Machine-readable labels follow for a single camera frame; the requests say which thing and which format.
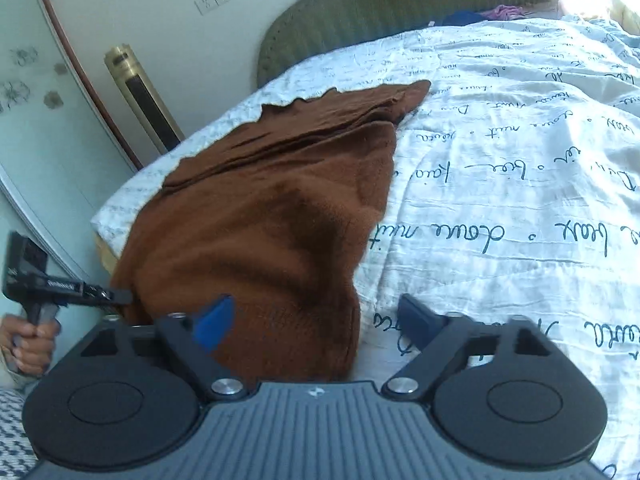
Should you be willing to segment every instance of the brown cloth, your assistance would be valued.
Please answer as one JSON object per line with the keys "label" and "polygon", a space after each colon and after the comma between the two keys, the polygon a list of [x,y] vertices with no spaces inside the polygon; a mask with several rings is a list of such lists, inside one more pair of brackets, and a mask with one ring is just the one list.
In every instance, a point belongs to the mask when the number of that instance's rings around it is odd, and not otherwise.
{"label": "brown cloth", "polygon": [[429,81],[263,105],[185,158],[142,209],[113,275],[126,319],[195,313],[221,294],[214,356],[246,380],[341,380],[358,345],[353,273],[386,207],[395,126]]}

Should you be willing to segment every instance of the white bed sheet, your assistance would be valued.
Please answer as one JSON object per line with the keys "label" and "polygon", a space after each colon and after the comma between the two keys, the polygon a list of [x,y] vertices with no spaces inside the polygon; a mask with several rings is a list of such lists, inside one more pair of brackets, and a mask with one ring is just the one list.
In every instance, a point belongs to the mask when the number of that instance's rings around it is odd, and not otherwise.
{"label": "white bed sheet", "polygon": [[354,378],[380,384],[415,357],[396,323],[401,293],[485,322],[524,314],[607,401],[594,462],[638,480],[639,47],[613,22],[565,18],[428,28],[324,54],[141,171],[93,226],[120,254],[178,161],[257,120],[261,104],[430,79],[398,128],[385,219],[354,277]]}

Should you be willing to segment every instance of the bed sheet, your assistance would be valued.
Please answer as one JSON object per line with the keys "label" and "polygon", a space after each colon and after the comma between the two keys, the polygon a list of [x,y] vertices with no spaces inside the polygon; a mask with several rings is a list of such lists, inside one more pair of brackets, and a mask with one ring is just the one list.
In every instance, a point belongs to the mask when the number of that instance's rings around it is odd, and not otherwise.
{"label": "bed sheet", "polygon": [[386,214],[354,276],[353,377],[380,384],[415,357],[396,320],[401,293],[484,322],[523,314],[607,401],[594,462],[638,480],[639,47],[613,22],[567,17],[433,27],[324,54],[145,168],[93,225],[120,254],[178,161],[257,120],[264,103],[430,79],[398,128]]}

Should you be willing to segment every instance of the metal bolt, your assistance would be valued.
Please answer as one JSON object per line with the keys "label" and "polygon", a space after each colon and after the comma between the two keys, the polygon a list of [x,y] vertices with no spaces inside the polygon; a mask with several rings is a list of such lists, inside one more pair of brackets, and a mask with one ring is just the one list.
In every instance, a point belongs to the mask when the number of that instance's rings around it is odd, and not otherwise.
{"label": "metal bolt", "polygon": [[395,377],[386,384],[386,387],[395,394],[412,394],[418,389],[418,381],[410,377]]}
{"label": "metal bolt", "polygon": [[234,395],[244,388],[237,379],[218,379],[211,385],[211,389],[219,395]]}
{"label": "metal bolt", "polygon": [[521,314],[516,314],[515,316],[511,316],[511,320],[513,321],[531,321],[531,319],[527,316],[522,316]]}

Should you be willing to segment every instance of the ribbed gray surface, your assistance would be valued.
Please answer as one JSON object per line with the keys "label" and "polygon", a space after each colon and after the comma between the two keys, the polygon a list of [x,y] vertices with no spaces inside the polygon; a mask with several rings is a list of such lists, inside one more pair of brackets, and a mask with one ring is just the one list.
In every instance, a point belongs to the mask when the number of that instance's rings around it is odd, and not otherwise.
{"label": "ribbed gray surface", "polygon": [[370,383],[266,383],[219,404],[184,446],[114,473],[43,463],[28,480],[602,480],[589,464],[522,473],[476,462],[443,440],[420,406],[380,397]]}

